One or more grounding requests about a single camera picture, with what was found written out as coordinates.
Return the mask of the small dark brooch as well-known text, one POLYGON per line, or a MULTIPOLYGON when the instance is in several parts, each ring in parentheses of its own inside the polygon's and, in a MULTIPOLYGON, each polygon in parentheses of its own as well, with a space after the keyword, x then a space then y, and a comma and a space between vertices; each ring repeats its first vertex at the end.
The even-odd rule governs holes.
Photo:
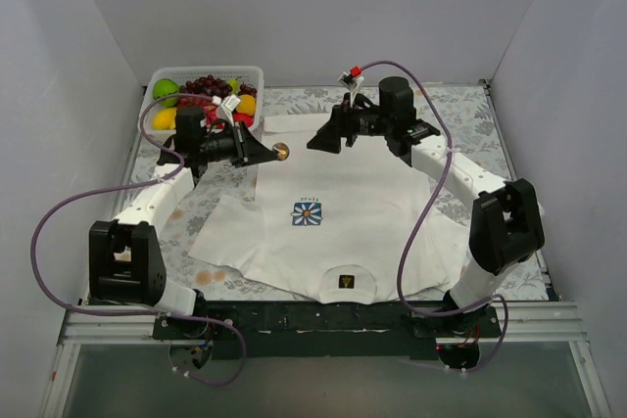
POLYGON ((275 143, 272 146, 272 150, 275 152, 277 159, 280 162, 286 161, 289 158, 290 150, 289 147, 282 142, 275 143))

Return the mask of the white printed t-shirt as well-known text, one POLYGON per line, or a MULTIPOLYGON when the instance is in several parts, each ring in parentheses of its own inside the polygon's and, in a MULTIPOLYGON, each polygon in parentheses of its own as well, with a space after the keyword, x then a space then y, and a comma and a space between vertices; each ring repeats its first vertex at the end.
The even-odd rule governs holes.
POLYGON ((245 278, 322 303, 386 302, 450 289, 464 265, 467 229, 431 209, 428 177, 380 137, 338 155, 310 150, 324 115, 270 116, 262 141, 284 162, 259 167, 254 201, 224 196, 190 254, 245 278))

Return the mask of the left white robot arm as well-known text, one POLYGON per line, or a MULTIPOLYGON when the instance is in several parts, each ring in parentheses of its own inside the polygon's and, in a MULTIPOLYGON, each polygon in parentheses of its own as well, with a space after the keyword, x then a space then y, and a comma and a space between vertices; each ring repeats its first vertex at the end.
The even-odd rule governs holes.
POLYGON ((289 155, 281 145, 268 148, 239 123, 207 124, 200 107, 175 117, 175 133, 160 145, 154 185, 142 189, 111 221, 96 221, 89 231, 89 292, 102 302, 119 302, 175 313, 174 327, 189 340, 209 326, 207 313, 196 307, 196 291, 171 281, 160 246, 160 234, 178 204, 191 193, 210 163, 234 167, 279 162, 289 155))

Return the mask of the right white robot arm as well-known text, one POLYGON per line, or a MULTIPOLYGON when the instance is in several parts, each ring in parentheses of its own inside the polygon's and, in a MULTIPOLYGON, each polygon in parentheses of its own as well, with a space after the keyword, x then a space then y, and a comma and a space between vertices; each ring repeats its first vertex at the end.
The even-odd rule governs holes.
POLYGON ((381 136, 395 157, 436 180, 429 206, 442 190, 464 204, 471 213, 470 262, 445 294, 440 310, 416 309, 414 314, 443 318, 445 329, 455 337, 469 335, 479 324, 476 310, 492 302, 508 273, 545 244, 542 208, 533 185, 523 178, 507 181, 455 151, 443 122, 432 125, 418 117, 412 84, 405 78, 382 79, 377 103, 361 94, 359 73, 343 73, 339 81, 348 91, 308 149, 338 154, 360 136, 381 136))

